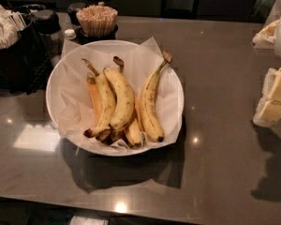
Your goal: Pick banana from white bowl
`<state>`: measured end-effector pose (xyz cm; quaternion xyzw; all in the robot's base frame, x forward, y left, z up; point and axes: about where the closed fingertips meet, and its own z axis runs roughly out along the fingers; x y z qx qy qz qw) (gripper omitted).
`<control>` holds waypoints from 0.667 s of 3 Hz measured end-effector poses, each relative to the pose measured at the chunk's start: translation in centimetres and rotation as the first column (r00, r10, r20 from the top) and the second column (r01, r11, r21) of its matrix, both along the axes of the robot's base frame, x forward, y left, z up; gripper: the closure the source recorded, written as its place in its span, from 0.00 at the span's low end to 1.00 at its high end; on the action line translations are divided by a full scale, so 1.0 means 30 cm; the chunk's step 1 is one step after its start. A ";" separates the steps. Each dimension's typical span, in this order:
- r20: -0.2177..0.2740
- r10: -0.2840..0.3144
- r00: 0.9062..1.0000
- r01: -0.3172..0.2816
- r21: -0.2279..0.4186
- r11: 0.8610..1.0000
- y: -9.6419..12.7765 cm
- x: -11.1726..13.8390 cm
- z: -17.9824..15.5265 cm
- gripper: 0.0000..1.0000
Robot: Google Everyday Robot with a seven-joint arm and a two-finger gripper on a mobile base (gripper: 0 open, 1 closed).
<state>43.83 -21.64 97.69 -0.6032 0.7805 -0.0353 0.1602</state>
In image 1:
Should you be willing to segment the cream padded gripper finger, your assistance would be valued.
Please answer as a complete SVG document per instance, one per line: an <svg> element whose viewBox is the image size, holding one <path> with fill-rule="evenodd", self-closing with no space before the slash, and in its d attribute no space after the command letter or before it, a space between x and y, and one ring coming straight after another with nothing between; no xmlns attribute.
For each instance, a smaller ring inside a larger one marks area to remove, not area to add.
<svg viewBox="0 0 281 225"><path fill-rule="evenodd" d="M252 44L256 49L272 49L274 47L274 33L278 23L278 20L269 23L253 36Z"/></svg>
<svg viewBox="0 0 281 225"><path fill-rule="evenodd" d="M253 123L271 127L281 120L281 68L270 68L265 76L262 97L253 116Z"/></svg>

